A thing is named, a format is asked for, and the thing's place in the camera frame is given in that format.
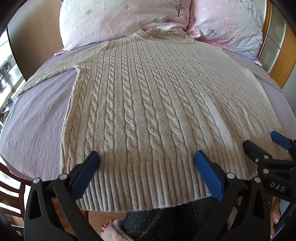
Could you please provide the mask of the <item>person's right hand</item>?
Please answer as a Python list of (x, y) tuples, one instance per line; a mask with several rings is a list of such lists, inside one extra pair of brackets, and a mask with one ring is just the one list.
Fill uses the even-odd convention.
[(280, 198), (273, 197), (273, 205), (270, 212), (270, 237), (273, 237), (276, 233), (274, 225), (279, 222), (281, 217), (280, 212)]

